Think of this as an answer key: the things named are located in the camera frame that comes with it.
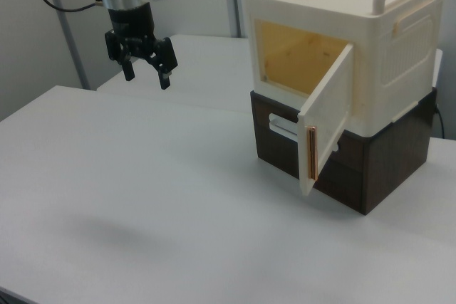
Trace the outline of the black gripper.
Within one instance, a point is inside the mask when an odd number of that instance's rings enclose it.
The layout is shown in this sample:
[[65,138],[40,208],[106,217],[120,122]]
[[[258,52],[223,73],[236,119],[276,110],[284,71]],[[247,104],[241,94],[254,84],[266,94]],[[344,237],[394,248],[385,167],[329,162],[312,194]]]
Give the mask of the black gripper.
[[170,75],[178,66],[170,38],[156,39],[149,3],[134,9],[108,11],[112,29],[105,33],[108,57],[122,67],[125,79],[134,77],[131,56],[144,58],[158,73],[160,87],[170,87]]

